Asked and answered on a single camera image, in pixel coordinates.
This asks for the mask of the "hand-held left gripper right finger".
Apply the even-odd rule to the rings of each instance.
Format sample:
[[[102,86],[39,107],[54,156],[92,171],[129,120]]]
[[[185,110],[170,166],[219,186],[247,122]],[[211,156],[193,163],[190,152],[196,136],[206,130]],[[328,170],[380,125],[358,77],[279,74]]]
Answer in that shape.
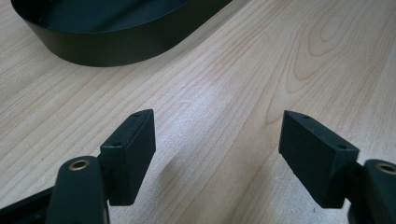
[[[322,208],[341,208],[345,174],[359,150],[315,119],[286,110],[278,152]]]

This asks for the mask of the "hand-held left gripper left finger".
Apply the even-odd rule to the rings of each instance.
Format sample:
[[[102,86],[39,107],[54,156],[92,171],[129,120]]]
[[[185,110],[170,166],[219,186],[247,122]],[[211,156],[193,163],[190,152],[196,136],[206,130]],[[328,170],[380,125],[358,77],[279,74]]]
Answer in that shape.
[[[155,151],[152,109],[133,113],[100,146],[105,194],[112,206],[134,203]]]

